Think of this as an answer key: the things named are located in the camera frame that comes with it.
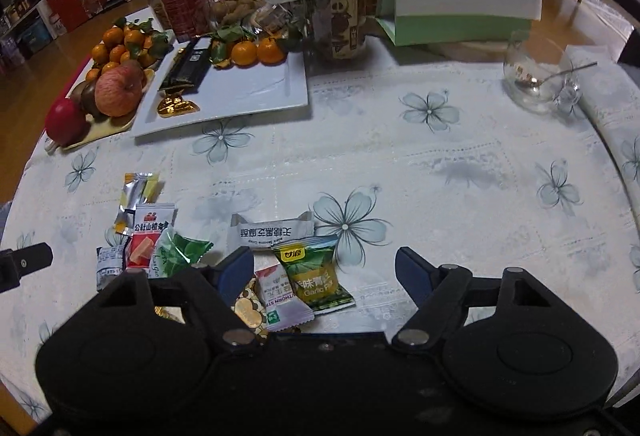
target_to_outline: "yellow candy wrapper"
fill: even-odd
[[[120,207],[113,225],[117,233],[133,235],[136,206],[153,200],[158,180],[159,175],[151,172],[128,172],[124,175]]]

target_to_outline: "tablecloth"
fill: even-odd
[[[308,108],[145,143],[123,133],[69,154],[36,146],[1,246],[45,241],[54,262],[0,295],[0,378],[33,416],[47,412],[36,352],[95,294],[95,249],[122,241],[111,225],[132,171],[158,172],[176,229],[212,241],[220,258],[233,212],[259,222],[312,210],[318,234],[339,236],[338,278],[357,306],[318,316],[307,331],[393,334],[415,311],[394,276],[396,250],[410,246],[436,266],[481,276],[526,268],[612,343],[615,387],[635,371],[640,241],[625,185],[587,117],[521,110],[504,93],[500,64],[427,62],[367,43],[358,62],[309,70]],[[598,116],[625,122],[635,146],[638,89],[620,67],[600,69],[616,74],[624,96],[605,98]],[[602,91],[587,86],[586,101]],[[490,313],[472,310],[470,320]]]

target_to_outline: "spoon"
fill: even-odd
[[[554,73],[553,75],[549,75],[546,79],[537,79],[536,77],[531,77],[530,79],[520,80],[516,79],[515,84],[521,88],[539,88],[542,84],[547,82],[549,79],[553,77],[558,77],[560,75],[565,75],[567,73],[573,73],[575,71],[583,70],[585,68],[591,68],[592,66],[596,66],[597,62],[592,62],[591,64],[585,64],[584,66],[580,66],[578,68],[572,68],[570,70],[564,70],[558,73]]]

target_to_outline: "green mint candy wrapper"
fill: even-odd
[[[355,304],[335,273],[337,236],[294,239],[271,249],[293,283],[296,295],[316,314],[341,310]]]
[[[171,277],[181,269],[197,263],[212,248],[212,242],[184,238],[172,226],[168,226],[156,241],[149,265],[149,279]]]

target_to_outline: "wooden floor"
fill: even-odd
[[[0,76],[0,204],[12,199],[22,170],[38,141],[49,106],[91,48],[117,18],[139,10],[146,0],[133,0],[99,15],[34,55],[7,77]],[[626,38],[576,0],[543,0],[537,32],[561,47],[568,44],[609,45],[617,55]]]

